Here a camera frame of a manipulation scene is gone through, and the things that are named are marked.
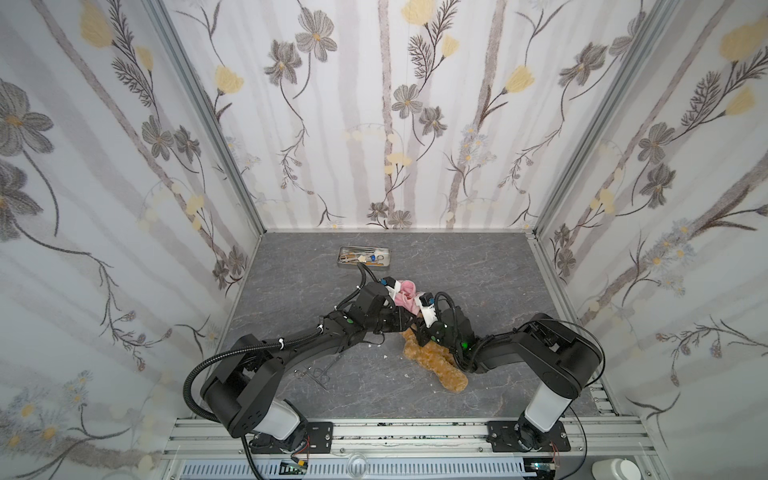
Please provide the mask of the pink teddy hoodie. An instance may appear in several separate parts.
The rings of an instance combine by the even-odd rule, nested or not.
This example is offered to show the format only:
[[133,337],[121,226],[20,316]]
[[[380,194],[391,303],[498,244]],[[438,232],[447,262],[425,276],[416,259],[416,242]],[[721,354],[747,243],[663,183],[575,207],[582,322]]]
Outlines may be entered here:
[[403,280],[399,285],[400,288],[394,297],[395,304],[418,316],[421,313],[421,302],[417,295],[415,283],[410,280]]

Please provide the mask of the brown teddy bear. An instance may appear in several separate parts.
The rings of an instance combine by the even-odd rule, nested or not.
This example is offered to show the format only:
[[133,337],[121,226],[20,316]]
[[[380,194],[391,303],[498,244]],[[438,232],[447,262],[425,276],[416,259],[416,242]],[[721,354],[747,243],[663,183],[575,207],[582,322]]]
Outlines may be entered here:
[[446,347],[433,341],[420,346],[412,330],[403,332],[402,337],[405,341],[403,354],[406,358],[431,372],[446,390],[459,393],[466,389],[469,380],[465,373],[456,367],[453,356]]

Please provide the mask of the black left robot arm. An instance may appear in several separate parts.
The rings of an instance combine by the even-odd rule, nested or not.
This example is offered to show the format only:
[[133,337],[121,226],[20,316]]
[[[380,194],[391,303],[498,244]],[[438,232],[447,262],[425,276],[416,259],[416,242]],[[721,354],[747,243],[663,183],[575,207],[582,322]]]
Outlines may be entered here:
[[306,418],[288,401],[275,399],[286,371],[320,357],[342,353],[365,341],[369,333],[404,332],[419,315],[398,305],[390,293],[397,282],[380,279],[358,264],[356,289],[320,317],[318,325],[295,335],[259,340],[241,337],[228,351],[193,367],[182,397],[196,416],[218,423],[241,441],[251,474],[260,479],[248,437],[266,435],[283,451],[310,446]]

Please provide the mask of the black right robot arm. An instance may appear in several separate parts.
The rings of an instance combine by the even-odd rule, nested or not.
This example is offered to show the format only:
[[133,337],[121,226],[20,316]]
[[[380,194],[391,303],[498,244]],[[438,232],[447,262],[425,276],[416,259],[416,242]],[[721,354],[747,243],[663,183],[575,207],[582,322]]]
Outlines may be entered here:
[[596,337],[545,313],[510,332],[479,337],[448,294],[424,293],[417,305],[414,340],[440,355],[449,367],[484,374],[521,363],[538,377],[540,384],[523,413],[505,433],[490,434],[493,444],[511,451],[554,449],[560,417],[604,373],[605,353]]

